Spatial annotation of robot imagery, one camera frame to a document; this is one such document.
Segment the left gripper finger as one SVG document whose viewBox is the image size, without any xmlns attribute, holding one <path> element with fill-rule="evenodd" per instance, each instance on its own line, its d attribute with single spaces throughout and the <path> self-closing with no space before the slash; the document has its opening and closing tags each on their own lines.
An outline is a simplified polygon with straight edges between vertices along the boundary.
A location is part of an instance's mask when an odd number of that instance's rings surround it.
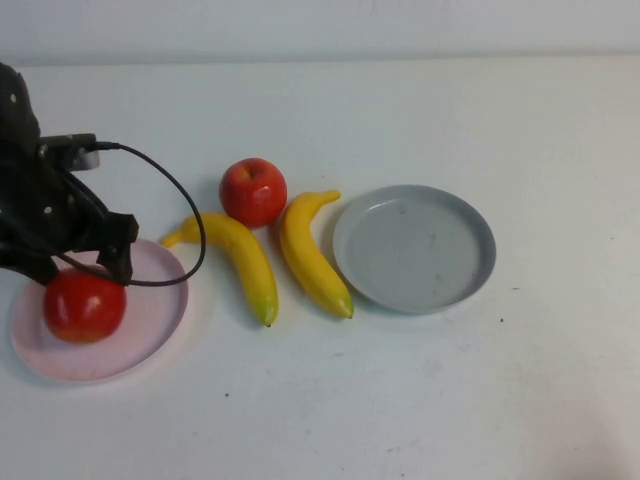
<svg viewBox="0 0 640 480">
<path fill-rule="evenodd" d="M 58 274 L 54 261 L 40 254 L 22 250 L 2 250 L 1 268 L 23 275 L 40 285 L 47 285 Z"/>
<path fill-rule="evenodd" d="M 112 278 L 124 285 L 132 279 L 131 245 L 136 241 L 139 225 L 131 214 L 109 213 L 98 235 L 97 262 Z"/>
</svg>

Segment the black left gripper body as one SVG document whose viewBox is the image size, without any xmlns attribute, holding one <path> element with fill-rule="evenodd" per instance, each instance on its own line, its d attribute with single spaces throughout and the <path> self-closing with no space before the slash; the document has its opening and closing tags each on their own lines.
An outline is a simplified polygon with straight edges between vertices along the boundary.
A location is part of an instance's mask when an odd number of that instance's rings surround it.
<svg viewBox="0 0 640 480">
<path fill-rule="evenodd" d="M 1 215 L 56 251 L 91 245 L 109 210 L 74 171 L 99 165 L 90 133 L 43 137 L 23 76 L 1 65 Z"/>
</svg>

